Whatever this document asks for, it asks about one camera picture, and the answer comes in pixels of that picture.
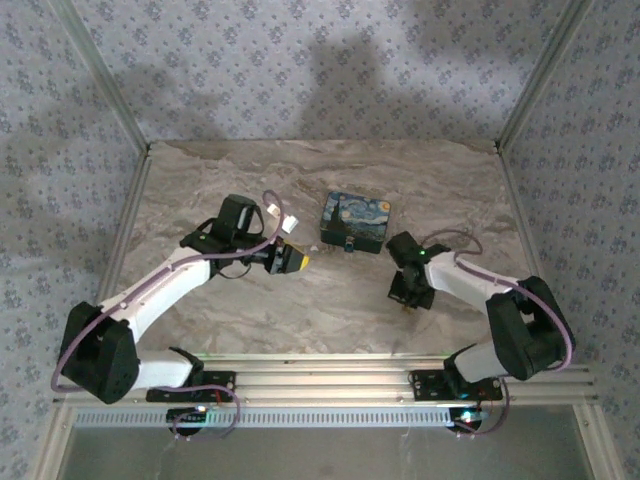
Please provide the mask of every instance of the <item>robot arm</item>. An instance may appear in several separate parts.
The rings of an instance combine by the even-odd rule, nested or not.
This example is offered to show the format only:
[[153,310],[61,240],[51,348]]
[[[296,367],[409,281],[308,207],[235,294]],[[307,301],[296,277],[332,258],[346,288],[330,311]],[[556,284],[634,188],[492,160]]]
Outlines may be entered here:
[[[518,280],[489,272],[458,260],[443,245],[422,248],[409,232],[393,237],[387,248],[401,269],[393,279],[390,298],[411,308],[429,309],[436,290],[440,290],[474,306],[489,319],[492,341],[470,345],[445,360],[445,376],[456,396],[464,398],[471,384],[486,378],[511,375],[527,380],[575,348],[569,326],[540,278]],[[560,325],[532,301],[533,296],[551,309]],[[522,314],[533,314],[533,320],[525,323]],[[569,348],[566,338],[570,339]]]
[[[107,404],[134,389],[197,385],[201,362],[196,357],[178,348],[137,352],[136,344],[169,307],[236,260],[246,266],[261,264],[270,274],[296,272],[307,265],[308,257],[281,237],[267,243],[261,233],[249,233],[254,213],[262,222],[255,202],[228,196],[217,218],[182,239],[165,262],[135,285],[99,306],[76,305],[67,321],[61,358],[87,325],[98,317],[103,319],[71,352],[62,375]],[[256,250],[259,244],[266,246]],[[247,255],[217,255],[241,251]]]

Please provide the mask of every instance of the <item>wire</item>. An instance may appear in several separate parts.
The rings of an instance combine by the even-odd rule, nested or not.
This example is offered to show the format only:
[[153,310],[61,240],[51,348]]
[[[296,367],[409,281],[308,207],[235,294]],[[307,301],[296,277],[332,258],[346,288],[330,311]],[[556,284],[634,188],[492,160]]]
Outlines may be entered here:
[[235,277],[228,277],[227,275],[225,275],[224,273],[222,273],[222,271],[218,272],[218,275],[220,275],[222,278],[226,279],[226,280],[237,280],[239,278],[244,277],[247,273],[249,273],[251,271],[251,264],[249,264],[247,266],[247,269],[242,272],[240,275],[237,275]]
[[544,311],[544,313],[546,313],[549,316],[549,318],[551,319],[551,321],[553,322],[555,327],[560,331],[560,335],[562,336],[562,340],[564,341],[565,356],[564,356],[564,359],[562,360],[562,362],[558,366],[549,368],[548,370],[557,372],[557,371],[561,371],[561,370],[564,370],[565,368],[567,368],[569,366],[569,364],[571,363],[571,360],[573,358],[573,344],[571,343],[571,338],[570,338],[570,335],[569,335],[569,331],[564,326],[564,323],[562,322],[562,320],[560,320],[560,317],[558,317],[556,312],[554,312],[553,309],[551,307],[549,307],[549,305],[547,305],[536,294],[534,294],[533,292],[530,292],[529,290],[521,287],[517,283],[510,282],[508,280],[503,280],[503,279],[498,278],[498,277],[494,277],[493,275],[489,275],[489,274],[487,274],[485,272],[481,272],[479,270],[476,270],[476,269],[474,269],[474,268],[462,263],[458,259],[458,257],[460,255],[482,255],[482,253],[484,251],[480,241],[476,237],[474,237],[471,233],[465,232],[463,230],[448,229],[448,228],[447,229],[442,229],[442,230],[436,230],[435,232],[431,233],[430,235],[427,235],[424,238],[424,240],[422,241],[422,245],[424,246],[424,243],[427,240],[430,240],[430,239],[432,239],[432,238],[434,238],[434,237],[436,237],[438,235],[441,235],[443,233],[457,233],[459,235],[463,235],[463,236],[469,238],[470,240],[472,240],[478,246],[478,250],[477,251],[474,251],[474,250],[459,250],[459,251],[455,252],[455,254],[453,255],[453,261],[461,270],[464,270],[465,272],[473,275],[474,277],[480,278],[482,280],[486,280],[488,282],[492,282],[492,283],[495,283],[495,284],[498,284],[498,285],[502,285],[503,287],[508,287],[508,288],[511,288],[512,290],[515,290],[516,292],[520,293],[521,295],[523,295],[524,297],[528,298],[529,300],[534,302],[536,305],[538,305]]
[[511,397],[509,396],[509,387],[507,387],[507,382],[502,378],[500,379],[500,383],[502,384],[502,388],[504,389],[504,398],[505,398],[505,403],[504,403],[504,408],[502,409],[502,412],[500,413],[500,418],[498,418],[498,421],[495,423],[495,425],[493,425],[489,430],[485,430],[484,432],[476,432],[473,428],[471,428],[469,425],[465,425],[462,422],[453,422],[453,424],[456,427],[460,427],[464,430],[467,430],[468,432],[470,432],[472,435],[487,435],[489,433],[493,433],[496,430],[498,430],[500,427],[502,427],[502,425],[504,425],[504,422],[507,420],[507,416],[509,415],[509,410],[511,408]]
[[58,360],[58,364],[53,370],[53,374],[51,375],[51,390],[58,393],[73,393],[73,392],[81,392],[82,388],[77,386],[69,386],[69,385],[59,385],[58,381],[60,380],[60,375],[62,374],[62,370],[65,365],[73,355],[73,352],[78,348],[80,343],[86,338],[89,333],[91,333],[101,322],[105,319],[109,318],[114,313],[120,310],[126,310],[131,302],[147,293],[150,289],[155,287],[158,283],[160,283],[164,278],[174,272],[176,269],[184,267],[186,265],[190,265],[192,263],[200,262],[203,260],[225,260],[225,259],[236,259],[242,258],[249,255],[253,255],[254,253],[262,250],[263,248],[270,245],[273,241],[275,241],[276,237],[282,231],[282,224],[284,223],[284,205],[282,204],[282,200],[278,196],[276,192],[273,190],[265,190],[262,194],[263,203],[268,205],[268,197],[271,196],[275,199],[278,204],[278,208],[280,209],[280,217],[278,218],[278,226],[276,230],[271,234],[269,238],[267,238],[264,242],[249,248],[248,250],[243,250],[241,252],[230,252],[230,253],[205,253],[200,255],[192,255],[190,257],[182,258],[171,265],[159,270],[154,275],[150,276],[147,280],[142,282],[137,288],[135,288],[129,295],[127,295],[121,302],[113,305],[108,308],[106,311],[102,312],[95,319],[93,319],[86,327],[84,327],[78,336],[74,338],[65,352],[60,356]]
[[[231,424],[219,435],[215,435],[214,438],[225,438],[227,435],[229,435],[232,431],[235,430],[235,428],[237,427],[238,423],[240,422],[240,416],[242,414],[242,403],[240,402],[240,398],[238,397],[238,395],[236,395],[236,392],[234,392],[233,390],[227,388],[227,387],[223,387],[221,385],[201,385],[201,386],[195,386],[195,387],[160,387],[158,388],[158,390],[162,390],[165,392],[174,392],[174,393],[180,393],[180,392],[198,392],[200,390],[215,390],[216,391],[216,396],[218,397],[217,393],[218,392],[222,392],[222,393],[226,393],[227,395],[229,395],[233,402],[236,404],[236,414],[233,416],[233,420],[231,421]],[[194,410],[194,412],[185,412],[182,413],[180,415],[178,415],[176,418],[173,419],[173,423],[171,425],[171,431],[173,432],[173,434],[175,435],[176,440],[187,440],[187,441],[191,441],[192,437],[186,437],[184,435],[180,435],[178,433],[178,424],[180,423],[180,421],[191,415],[192,413],[195,412],[200,412],[200,410]],[[211,438],[210,436],[205,436],[202,439],[203,440],[207,440]]]

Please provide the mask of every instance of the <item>wall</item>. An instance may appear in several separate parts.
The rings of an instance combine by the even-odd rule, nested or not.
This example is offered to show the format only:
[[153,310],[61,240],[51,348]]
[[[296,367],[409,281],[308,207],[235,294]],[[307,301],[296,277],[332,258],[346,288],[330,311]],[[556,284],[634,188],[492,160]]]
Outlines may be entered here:
[[138,153],[53,15],[0,5],[0,478],[23,478],[70,306],[91,299]]
[[493,139],[563,6],[75,3],[152,141]]
[[640,7],[596,1],[505,154],[546,276],[640,478]]

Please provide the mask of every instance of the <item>marble table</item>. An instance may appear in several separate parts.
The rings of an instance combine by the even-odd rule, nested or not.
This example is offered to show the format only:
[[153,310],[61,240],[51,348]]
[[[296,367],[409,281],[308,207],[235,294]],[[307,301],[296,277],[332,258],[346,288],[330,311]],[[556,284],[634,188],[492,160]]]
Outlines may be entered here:
[[350,254],[322,244],[319,222],[331,190],[389,201],[388,237],[466,229],[485,247],[474,262],[527,275],[498,159],[481,148],[447,141],[176,142],[154,144],[150,159],[119,289],[160,264],[230,193],[259,202],[263,190],[276,190],[300,220],[290,240],[311,263],[298,274],[270,276],[257,267],[242,279],[214,278],[155,322],[140,343],[146,349],[440,354],[487,338],[486,318],[447,294],[436,295],[431,310],[410,312],[388,299],[395,264],[385,249]]

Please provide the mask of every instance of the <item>blue box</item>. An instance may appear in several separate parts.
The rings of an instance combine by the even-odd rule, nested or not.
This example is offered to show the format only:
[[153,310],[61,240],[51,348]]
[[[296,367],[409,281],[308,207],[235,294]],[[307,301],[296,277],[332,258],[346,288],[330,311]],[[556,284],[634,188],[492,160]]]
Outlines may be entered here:
[[391,205],[344,192],[330,192],[320,220],[320,240],[344,247],[380,253],[389,224]]

